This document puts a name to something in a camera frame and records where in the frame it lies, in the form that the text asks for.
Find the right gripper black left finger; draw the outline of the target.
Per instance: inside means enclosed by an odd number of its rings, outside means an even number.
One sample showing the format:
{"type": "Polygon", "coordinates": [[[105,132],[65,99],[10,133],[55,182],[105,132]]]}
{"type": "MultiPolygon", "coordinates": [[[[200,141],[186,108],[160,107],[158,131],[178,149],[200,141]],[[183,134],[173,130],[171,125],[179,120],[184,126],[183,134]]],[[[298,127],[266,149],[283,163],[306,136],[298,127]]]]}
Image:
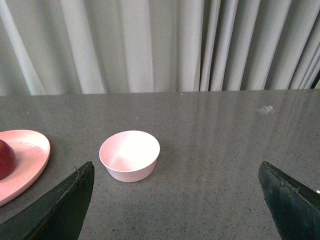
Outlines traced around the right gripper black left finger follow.
{"type": "Polygon", "coordinates": [[[76,240],[93,192],[95,167],[86,162],[42,197],[0,225],[2,240],[76,240]]]}

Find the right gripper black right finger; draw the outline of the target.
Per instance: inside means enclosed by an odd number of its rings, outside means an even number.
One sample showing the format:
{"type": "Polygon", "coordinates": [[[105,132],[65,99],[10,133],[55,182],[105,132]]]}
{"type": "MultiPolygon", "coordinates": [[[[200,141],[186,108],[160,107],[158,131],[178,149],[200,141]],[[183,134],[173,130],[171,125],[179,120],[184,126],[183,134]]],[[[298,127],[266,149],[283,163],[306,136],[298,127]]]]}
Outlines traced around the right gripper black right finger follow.
{"type": "Polygon", "coordinates": [[[320,194],[267,161],[258,179],[264,200],[283,240],[320,238],[320,194]]]}

